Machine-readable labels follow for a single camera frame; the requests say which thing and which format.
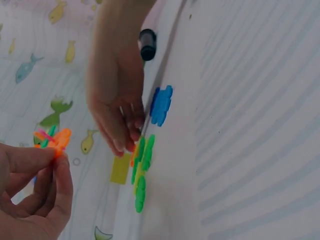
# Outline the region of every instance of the orange plastic piece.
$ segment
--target orange plastic piece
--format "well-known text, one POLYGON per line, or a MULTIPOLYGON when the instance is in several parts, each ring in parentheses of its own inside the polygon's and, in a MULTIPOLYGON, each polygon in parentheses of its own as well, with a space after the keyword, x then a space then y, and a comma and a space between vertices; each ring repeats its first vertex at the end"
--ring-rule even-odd
POLYGON ((40 139, 41 141, 45 140, 44 136, 42 136, 42 134, 41 134, 40 132, 35 131, 35 132, 33 133, 33 135, 34 135, 35 137, 37 137, 38 139, 40 139))
POLYGON ((63 154, 64 149, 68 146, 72 132, 69 128, 64 128, 53 136, 55 141, 49 141, 48 148, 55 149, 55 157, 58 158, 63 154))
POLYGON ((134 164, 135 164, 136 147, 137 147, 137 145, 134 145, 134 147, 133 147, 132 155, 131 155, 131 158, 130 158, 130 167, 134 167, 134 164))

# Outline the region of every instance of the yellow rectangle piece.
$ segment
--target yellow rectangle piece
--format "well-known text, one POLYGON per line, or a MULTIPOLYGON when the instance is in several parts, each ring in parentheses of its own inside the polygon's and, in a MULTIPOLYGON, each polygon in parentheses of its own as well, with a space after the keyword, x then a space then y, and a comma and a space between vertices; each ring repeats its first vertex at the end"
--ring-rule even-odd
POLYGON ((122 157, 114 157, 110 182, 126 184, 130 165, 130 154, 125 153, 122 157))

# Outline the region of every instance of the blue plastic piece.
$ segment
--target blue plastic piece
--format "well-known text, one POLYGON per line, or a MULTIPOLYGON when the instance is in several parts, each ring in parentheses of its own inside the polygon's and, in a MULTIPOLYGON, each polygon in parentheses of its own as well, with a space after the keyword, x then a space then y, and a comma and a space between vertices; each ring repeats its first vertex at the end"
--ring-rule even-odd
POLYGON ((159 87, 155 89, 153 95, 151 107, 150 107, 150 116, 151 123, 161 127, 167 117, 167 112, 169 111, 171 105, 171 97, 174 89, 171 85, 166 86, 164 90, 160 90, 159 87))

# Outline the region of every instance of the adult hand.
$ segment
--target adult hand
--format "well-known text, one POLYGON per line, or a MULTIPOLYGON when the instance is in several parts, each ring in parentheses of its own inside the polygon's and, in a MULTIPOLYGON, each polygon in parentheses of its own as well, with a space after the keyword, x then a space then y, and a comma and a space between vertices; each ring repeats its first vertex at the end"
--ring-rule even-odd
POLYGON ((68 158, 50 148, 0 144, 0 235, 6 240, 56 240, 71 215, 73 184, 68 158), (11 198, 36 176, 33 193, 11 198))
POLYGON ((86 76, 87 103, 117 156, 132 151, 145 121, 141 25, 155 0, 103 1, 97 14, 86 76))

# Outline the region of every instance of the black marker cap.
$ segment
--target black marker cap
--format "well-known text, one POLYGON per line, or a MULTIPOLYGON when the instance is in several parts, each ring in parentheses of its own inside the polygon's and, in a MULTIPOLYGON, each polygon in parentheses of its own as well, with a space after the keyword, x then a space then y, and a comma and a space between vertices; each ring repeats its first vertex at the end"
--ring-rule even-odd
POLYGON ((144 61, 154 59, 157 51, 157 36, 151 29, 144 29, 139 34, 141 43, 140 55, 144 61))

